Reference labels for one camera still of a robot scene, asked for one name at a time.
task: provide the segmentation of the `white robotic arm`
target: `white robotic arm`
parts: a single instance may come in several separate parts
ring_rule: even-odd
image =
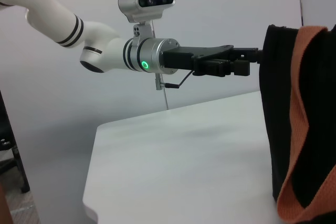
[[[36,30],[66,48],[83,41],[81,64],[98,73],[113,68],[156,74],[156,89],[179,88],[181,84],[162,83],[160,74],[186,69],[195,76],[224,77],[228,74],[248,76],[249,63],[260,58],[258,48],[180,47],[175,39],[159,39],[149,21],[162,17],[175,0],[118,0],[133,27],[134,37],[119,38],[111,27],[83,22],[56,0],[0,0],[0,10],[13,5],[27,8],[26,19]]]
[[[123,62],[127,42],[111,27],[96,22],[84,22],[56,0],[0,0],[0,5],[27,8],[26,19],[36,30],[66,48],[85,46],[80,62],[94,72],[113,68],[128,69]]]

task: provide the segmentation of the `floor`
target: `floor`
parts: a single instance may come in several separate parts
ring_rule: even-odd
[[[10,158],[11,153],[1,153],[0,160]],[[31,192],[22,194],[22,178],[16,167],[0,175],[14,224],[40,224]]]

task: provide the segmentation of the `orange strap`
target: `orange strap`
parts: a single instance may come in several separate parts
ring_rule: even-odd
[[[308,221],[318,215],[336,211],[336,166],[331,170],[312,202],[306,208],[303,208],[298,202],[291,182],[292,172],[306,140],[309,128],[299,88],[301,60],[310,42],[323,30],[327,30],[327,28],[320,26],[301,27],[293,50],[289,111],[292,129],[289,169],[277,202],[278,214],[287,223]]]

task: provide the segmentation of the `cable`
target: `cable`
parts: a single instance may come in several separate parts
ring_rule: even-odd
[[[165,83],[164,87],[167,89],[179,89],[180,86],[185,82],[185,80],[194,72],[194,70],[191,70],[186,77],[184,77],[184,79],[181,81],[180,84],[172,84],[172,83]]]

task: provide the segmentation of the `camera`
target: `camera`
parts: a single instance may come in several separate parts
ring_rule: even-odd
[[[175,0],[118,0],[119,9],[130,23],[142,23],[162,17]]]

